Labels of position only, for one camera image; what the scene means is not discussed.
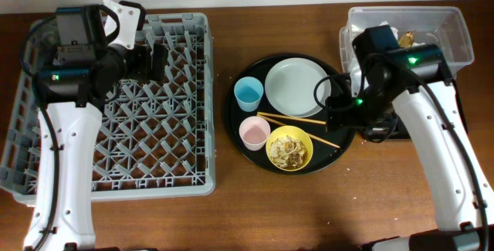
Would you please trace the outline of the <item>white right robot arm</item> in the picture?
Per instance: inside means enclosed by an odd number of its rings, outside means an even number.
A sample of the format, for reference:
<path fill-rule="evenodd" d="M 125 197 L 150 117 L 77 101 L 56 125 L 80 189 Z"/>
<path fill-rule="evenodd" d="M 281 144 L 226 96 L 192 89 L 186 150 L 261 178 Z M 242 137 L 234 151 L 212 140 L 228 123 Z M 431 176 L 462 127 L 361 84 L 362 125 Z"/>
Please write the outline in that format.
<path fill-rule="evenodd" d="M 381 239 L 363 250 L 491 250 L 493 189 L 465 131 L 455 83 L 434 44 L 402 48 L 389 25 L 352 42 L 361 70 L 356 97 L 328 97 L 327 130 L 363 129 L 395 112 L 418 153 L 435 206 L 436 230 Z"/>

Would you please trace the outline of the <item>pink plastic cup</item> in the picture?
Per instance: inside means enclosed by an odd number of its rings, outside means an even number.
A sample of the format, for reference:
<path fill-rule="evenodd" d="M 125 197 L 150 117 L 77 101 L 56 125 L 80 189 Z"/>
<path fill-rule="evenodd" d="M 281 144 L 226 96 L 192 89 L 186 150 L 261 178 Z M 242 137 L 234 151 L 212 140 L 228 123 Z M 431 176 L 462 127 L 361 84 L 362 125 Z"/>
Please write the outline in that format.
<path fill-rule="evenodd" d="M 239 126 L 239 136 L 250 151 L 263 148 L 270 134 L 268 121 L 258 116 L 247 117 Z"/>

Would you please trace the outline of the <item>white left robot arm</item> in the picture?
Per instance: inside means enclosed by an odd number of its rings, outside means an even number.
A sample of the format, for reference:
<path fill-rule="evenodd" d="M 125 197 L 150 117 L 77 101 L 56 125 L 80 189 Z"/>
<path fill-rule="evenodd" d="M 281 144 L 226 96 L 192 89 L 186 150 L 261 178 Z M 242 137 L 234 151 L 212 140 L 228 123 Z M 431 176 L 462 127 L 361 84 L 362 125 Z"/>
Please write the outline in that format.
<path fill-rule="evenodd" d="M 106 95 L 122 79 L 143 77 L 147 60 L 145 46 L 112 44 L 98 57 L 52 59 L 32 78 L 41 155 L 25 250 L 94 248 L 93 156 Z"/>

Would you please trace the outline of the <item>light blue plastic cup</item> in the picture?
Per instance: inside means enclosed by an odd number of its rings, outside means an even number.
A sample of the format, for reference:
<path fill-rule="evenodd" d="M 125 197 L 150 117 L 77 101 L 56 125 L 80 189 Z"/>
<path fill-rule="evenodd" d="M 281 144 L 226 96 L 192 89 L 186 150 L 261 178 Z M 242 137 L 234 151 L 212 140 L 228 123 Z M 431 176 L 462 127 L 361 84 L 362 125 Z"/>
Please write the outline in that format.
<path fill-rule="evenodd" d="M 241 110 L 253 112 L 261 102 L 264 94 L 262 83 L 255 77 L 246 76 L 234 85 L 234 95 Z"/>

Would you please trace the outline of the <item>gold snack wrapper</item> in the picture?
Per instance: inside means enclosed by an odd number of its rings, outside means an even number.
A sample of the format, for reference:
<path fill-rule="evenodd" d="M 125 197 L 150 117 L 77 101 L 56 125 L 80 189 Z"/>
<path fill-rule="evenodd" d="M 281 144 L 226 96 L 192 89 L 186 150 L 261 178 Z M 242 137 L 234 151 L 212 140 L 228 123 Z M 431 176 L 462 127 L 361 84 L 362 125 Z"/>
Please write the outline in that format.
<path fill-rule="evenodd" d="M 401 48 L 410 48 L 415 44 L 414 31 L 405 32 L 398 40 L 398 45 Z"/>

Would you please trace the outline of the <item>food scraps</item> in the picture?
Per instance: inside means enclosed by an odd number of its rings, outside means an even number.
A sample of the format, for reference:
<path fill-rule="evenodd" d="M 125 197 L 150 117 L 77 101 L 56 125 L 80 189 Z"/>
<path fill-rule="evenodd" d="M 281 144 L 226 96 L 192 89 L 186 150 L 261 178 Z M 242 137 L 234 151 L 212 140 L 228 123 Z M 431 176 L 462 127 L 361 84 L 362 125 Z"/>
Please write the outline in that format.
<path fill-rule="evenodd" d="M 296 170 L 303 166 L 307 149 L 302 141 L 284 135 L 271 143 L 268 155 L 275 166 L 284 170 Z"/>

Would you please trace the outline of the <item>yellow plastic bowl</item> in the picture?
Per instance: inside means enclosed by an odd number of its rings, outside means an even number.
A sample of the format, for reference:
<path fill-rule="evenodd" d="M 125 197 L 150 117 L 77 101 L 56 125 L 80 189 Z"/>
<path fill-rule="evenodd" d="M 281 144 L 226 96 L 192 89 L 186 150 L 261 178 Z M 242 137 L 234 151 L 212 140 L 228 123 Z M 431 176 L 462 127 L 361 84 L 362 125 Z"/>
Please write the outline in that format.
<path fill-rule="evenodd" d="M 297 172 L 311 162 L 313 142 L 301 128 L 282 126 L 269 135 L 265 150 L 275 168 L 284 172 Z"/>

